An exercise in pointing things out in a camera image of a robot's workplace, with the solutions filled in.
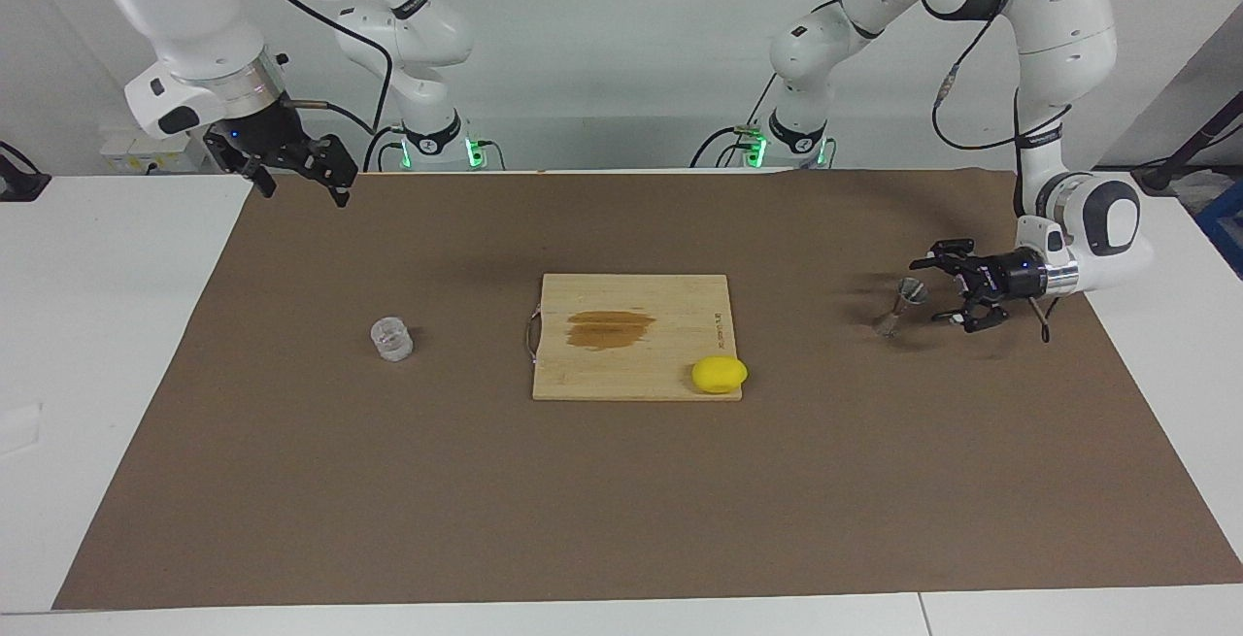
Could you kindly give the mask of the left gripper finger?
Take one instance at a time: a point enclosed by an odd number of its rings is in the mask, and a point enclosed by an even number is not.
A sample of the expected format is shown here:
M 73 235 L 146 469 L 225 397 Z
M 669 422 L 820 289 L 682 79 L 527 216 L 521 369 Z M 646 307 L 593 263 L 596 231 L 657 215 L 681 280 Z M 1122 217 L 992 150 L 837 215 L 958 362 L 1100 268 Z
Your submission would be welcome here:
M 957 309 L 938 312 L 931 317 L 932 322 L 953 323 L 962 327 L 967 334 L 971 332 L 987 330 L 1001 325 L 1011 317 L 1004 308 L 1006 301 L 963 298 Z
M 975 238 L 946 238 L 929 247 L 924 258 L 914 260 L 909 270 L 941 270 L 946 275 L 960 275 L 968 270 L 977 258 Z

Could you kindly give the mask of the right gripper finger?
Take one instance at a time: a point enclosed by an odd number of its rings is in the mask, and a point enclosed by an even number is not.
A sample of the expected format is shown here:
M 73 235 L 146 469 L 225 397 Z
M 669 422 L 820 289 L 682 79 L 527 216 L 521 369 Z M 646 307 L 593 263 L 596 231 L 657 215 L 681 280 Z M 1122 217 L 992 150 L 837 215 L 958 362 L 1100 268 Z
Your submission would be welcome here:
M 249 180 L 249 183 L 252 183 L 262 198 L 273 198 L 277 185 L 261 155 L 244 155 L 240 175 Z
M 339 137 L 323 135 L 303 139 L 292 145 L 292 168 L 297 175 L 318 184 L 329 193 L 337 207 L 351 202 L 351 190 L 359 175 L 355 161 Z

